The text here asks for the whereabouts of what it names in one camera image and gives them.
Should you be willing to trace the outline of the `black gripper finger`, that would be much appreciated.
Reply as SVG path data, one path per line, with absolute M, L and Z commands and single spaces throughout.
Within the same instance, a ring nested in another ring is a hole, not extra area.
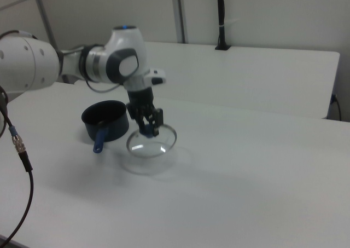
M 161 108 L 153 108 L 151 111 L 151 116 L 149 117 L 149 124 L 151 127 L 152 135 L 159 135 L 159 128 L 164 124 L 164 113 Z
M 148 128 L 147 125 L 144 123 L 144 114 L 140 110 L 135 110 L 135 117 L 134 117 L 136 123 L 138 124 L 139 127 L 139 132 L 142 135 L 148 135 Z

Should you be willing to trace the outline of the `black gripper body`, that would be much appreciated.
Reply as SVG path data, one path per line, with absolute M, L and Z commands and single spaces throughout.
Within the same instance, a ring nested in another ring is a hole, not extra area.
M 140 91 L 128 91 L 129 103 L 126 105 L 131 119 L 140 120 L 153 114 L 153 90 L 151 87 Z

